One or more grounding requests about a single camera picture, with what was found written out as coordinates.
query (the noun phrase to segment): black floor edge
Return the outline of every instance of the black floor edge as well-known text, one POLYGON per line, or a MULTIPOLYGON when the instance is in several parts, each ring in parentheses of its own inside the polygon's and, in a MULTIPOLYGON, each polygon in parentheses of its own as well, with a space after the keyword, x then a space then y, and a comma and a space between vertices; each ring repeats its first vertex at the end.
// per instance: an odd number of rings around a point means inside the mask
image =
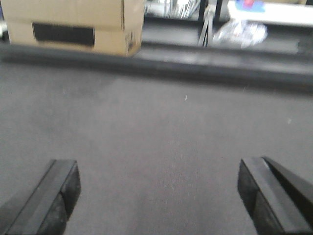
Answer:
POLYGON ((219 65, 182 64, 147 60, 138 57, 117 57, 58 49, 0 44, 3 61, 12 58, 32 63, 46 61, 52 64, 92 67, 98 69, 125 71, 144 75, 162 75, 179 79, 204 80, 213 83, 270 87, 292 91, 313 92, 313 73, 290 73, 250 67, 226 67, 219 65))

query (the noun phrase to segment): red object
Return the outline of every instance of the red object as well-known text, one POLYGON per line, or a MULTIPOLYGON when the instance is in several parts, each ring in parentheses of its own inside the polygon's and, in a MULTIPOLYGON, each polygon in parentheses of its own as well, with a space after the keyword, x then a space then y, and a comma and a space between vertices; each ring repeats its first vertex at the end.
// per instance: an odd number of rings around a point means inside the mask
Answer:
POLYGON ((251 8, 254 4, 254 0, 244 0, 244 5, 243 7, 246 7, 246 8, 251 8))

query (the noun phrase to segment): gray carpet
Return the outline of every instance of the gray carpet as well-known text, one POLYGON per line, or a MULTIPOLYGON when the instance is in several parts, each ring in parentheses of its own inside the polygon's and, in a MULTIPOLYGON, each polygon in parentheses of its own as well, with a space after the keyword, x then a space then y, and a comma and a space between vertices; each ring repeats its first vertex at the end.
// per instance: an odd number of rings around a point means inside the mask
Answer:
POLYGON ((236 184, 267 155, 313 183, 313 98, 0 63, 0 203, 77 159, 66 235, 255 235, 236 184))

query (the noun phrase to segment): black label on box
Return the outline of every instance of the black label on box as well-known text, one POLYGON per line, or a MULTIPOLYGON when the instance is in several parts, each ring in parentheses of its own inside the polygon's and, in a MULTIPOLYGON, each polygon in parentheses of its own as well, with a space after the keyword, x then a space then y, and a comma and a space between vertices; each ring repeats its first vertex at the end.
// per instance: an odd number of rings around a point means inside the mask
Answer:
POLYGON ((95 44, 94 28, 33 23, 33 29, 38 42, 74 43, 89 47, 95 44))

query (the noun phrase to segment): clear plastic wrap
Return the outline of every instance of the clear plastic wrap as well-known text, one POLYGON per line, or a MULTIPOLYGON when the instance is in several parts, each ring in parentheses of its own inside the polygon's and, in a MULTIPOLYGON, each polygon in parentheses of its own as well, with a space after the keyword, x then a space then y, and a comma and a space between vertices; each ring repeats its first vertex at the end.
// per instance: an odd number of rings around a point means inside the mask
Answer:
POLYGON ((214 35, 213 43, 231 42, 242 48, 261 43, 268 36, 268 29, 262 23, 245 20, 231 20, 214 35))

